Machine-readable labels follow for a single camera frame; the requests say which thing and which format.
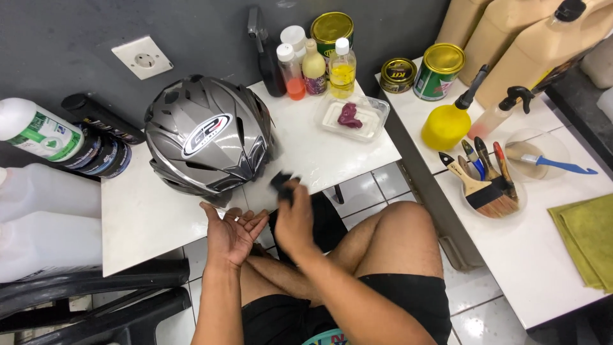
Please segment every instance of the black shorts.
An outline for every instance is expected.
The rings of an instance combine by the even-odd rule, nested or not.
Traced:
[[[369,274],[359,278],[411,314],[438,345],[451,333],[445,281],[414,274]],[[270,295],[243,307],[245,345],[301,345],[312,336],[338,328],[325,306],[309,300]]]

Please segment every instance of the yellow liquid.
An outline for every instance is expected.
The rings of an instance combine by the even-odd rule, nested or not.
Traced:
[[[470,116],[449,104],[434,109],[422,128],[422,139],[429,147],[444,151],[453,149],[470,130]]]
[[[336,98],[347,98],[348,95],[344,92],[335,92],[336,90],[353,92],[356,84],[356,68],[348,64],[338,64],[330,70],[330,92]]]

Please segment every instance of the yellow spray bottle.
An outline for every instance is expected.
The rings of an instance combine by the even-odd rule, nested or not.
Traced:
[[[422,139],[429,147],[444,151],[452,149],[470,130],[468,107],[473,102],[474,94],[485,79],[488,65],[483,65],[470,87],[454,104],[435,108],[422,128]]]

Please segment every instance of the electrical outlet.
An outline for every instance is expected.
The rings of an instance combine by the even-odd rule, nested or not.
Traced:
[[[111,51],[140,80],[156,76],[173,68],[172,63],[150,36],[120,45],[111,49]]]

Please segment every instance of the green microfiber towel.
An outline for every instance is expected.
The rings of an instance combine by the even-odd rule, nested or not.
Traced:
[[[586,286],[613,292],[613,194],[548,211]]]

